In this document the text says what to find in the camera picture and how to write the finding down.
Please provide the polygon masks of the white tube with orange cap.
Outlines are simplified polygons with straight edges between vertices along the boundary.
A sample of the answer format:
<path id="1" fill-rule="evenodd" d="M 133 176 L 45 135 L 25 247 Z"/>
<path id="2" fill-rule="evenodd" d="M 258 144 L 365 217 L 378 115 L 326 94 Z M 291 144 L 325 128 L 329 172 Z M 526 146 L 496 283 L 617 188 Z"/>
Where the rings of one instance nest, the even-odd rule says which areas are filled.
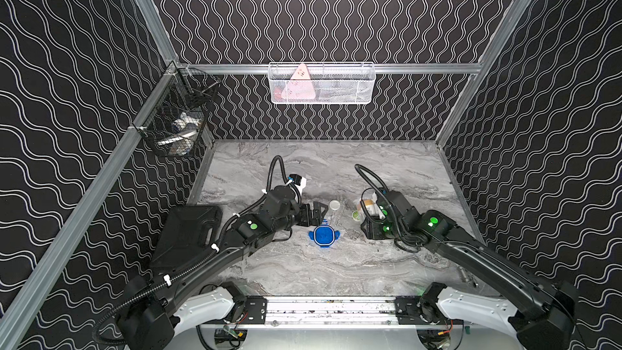
<path id="1" fill-rule="evenodd" d="M 361 211 L 365 208 L 370 214 L 378 214 L 380 209 L 377 206 L 377 195 L 375 193 L 364 194 L 358 203 L 358 207 Z"/>

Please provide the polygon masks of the small green capped jar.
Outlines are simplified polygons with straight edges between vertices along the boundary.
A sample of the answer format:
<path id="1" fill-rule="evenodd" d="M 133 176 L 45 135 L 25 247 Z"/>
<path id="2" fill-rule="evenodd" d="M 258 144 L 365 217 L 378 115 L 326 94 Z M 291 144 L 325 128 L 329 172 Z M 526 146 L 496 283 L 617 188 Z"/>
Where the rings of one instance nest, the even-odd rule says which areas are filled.
<path id="1" fill-rule="evenodd" d="M 356 222 L 361 222 L 363 220 L 363 215 L 361 215 L 358 211 L 354 211 L 352 213 L 352 218 Z"/>

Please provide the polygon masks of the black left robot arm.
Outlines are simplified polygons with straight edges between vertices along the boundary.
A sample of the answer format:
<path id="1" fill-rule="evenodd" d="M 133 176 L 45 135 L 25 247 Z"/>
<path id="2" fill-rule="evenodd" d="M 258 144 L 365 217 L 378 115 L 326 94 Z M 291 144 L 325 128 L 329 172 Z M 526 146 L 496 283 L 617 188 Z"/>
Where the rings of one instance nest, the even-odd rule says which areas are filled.
<path id="1" fill-rule="evenodd" d="M 92 340 L 104 347 L 163 349 L 181 327 L 179 311 L 210 278 L 275 242 L 280 231 L 319 226 L 328 212 L 320 202 L 305 204 L 296 186 L 277 186 L 233 215 L 211 246 L 179 267 L 140 280 L 120 305 L 104 314 Z"/>

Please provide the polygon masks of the blue container lid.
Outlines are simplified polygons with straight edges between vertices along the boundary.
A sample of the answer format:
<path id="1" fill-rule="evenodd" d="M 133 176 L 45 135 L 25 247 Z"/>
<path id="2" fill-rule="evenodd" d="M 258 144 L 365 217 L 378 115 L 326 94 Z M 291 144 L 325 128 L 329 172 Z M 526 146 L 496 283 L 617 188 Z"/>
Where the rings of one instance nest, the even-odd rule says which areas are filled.
<path id="1" fill-rule="evenodd" d="M 319 225 L 309 232 L 309 238 L 321 248 L 329 248 L 340 238 L 340 231 L 330 225 Z"/>

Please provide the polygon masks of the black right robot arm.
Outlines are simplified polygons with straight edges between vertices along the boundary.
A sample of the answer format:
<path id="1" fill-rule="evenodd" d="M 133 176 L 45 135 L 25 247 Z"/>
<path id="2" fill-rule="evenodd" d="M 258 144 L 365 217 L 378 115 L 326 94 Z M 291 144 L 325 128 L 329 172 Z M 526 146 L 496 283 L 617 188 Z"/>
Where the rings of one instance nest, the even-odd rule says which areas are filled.
<path id="1" fill-rule="evenodd" d="M 497 297 L 460 292 L 433 282 L 400 319 L 427 324 L 472 322 L 515 338 L 525 349 L 566 349 L 576 327 L 578 290 L 552 283 L 504 259 L 445 214 L 420 213 L 398 191 L 361 199 L 361 229 L 369 240 L 402 242 L 438 254 L 497 291 Z"/>

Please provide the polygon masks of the clear plastic toiletry container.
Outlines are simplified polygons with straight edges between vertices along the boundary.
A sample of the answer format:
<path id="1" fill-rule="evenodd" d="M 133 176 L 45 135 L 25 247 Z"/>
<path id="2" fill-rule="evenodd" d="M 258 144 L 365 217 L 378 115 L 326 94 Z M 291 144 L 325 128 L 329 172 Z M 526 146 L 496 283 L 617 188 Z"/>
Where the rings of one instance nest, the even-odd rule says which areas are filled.
<path id="1" fill-rule="evenodd" d="M 341 225 L 341 219 L 343 217 L 343 205 L 338 199 L 334 199 L 329 202 L 329 210 L 327 212 L 326 220 L 328 225 L 333 229 L 337 229 Z"/>

